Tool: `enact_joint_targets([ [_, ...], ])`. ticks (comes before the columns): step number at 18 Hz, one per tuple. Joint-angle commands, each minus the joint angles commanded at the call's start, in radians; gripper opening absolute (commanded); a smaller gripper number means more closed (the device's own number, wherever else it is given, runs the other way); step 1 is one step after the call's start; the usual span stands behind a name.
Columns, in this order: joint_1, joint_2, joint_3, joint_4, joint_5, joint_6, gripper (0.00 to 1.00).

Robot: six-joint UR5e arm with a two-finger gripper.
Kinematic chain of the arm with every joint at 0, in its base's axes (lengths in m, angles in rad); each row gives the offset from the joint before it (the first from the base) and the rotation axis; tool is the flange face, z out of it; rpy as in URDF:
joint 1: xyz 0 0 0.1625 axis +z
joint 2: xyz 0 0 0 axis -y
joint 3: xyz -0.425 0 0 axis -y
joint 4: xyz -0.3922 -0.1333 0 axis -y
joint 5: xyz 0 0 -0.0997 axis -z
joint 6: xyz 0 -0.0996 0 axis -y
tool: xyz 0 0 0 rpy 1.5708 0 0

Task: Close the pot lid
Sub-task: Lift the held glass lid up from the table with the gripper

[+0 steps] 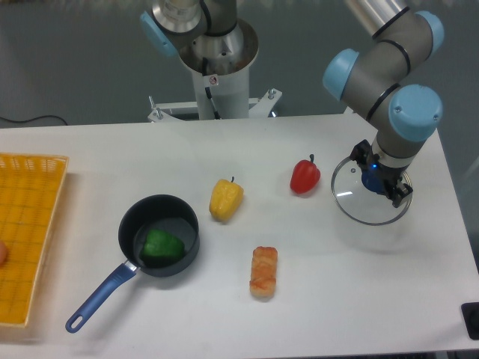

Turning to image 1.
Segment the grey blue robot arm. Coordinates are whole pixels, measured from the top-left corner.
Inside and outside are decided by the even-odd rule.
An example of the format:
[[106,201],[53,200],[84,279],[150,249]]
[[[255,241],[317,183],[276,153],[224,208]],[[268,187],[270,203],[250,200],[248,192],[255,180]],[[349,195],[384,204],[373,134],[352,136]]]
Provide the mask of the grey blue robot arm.
[[[414,13],[403,1],[349,1],[374,47],[360,55],[339,52],[323,74],[324,88],[377,131],[357,144],[350,158],[366,189],[395,207],[412,197],[403,177],[442,119],[442,101],[430,88],[403,86],[402,79],[435,54],[444,28],[429,12]],[[178,56],[192,75],[202,120],[247,118],[249,68],[258,53],[253,28],[235,1],[158,1],[140,17],[156,50]]]

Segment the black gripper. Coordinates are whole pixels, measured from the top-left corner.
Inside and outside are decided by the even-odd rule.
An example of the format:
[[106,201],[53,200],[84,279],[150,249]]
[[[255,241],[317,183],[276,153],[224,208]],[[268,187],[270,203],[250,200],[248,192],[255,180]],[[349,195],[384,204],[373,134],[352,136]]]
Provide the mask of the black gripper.
[[394,208],[408,202],[413,193],[410,185],[403,182],[403,173],[407,166],[393,168],[380,161],[373,146],[363,140],[354,146],[350,160],[356,162],[361,169],[361,181],[366,189],[376,194],[391,197]]

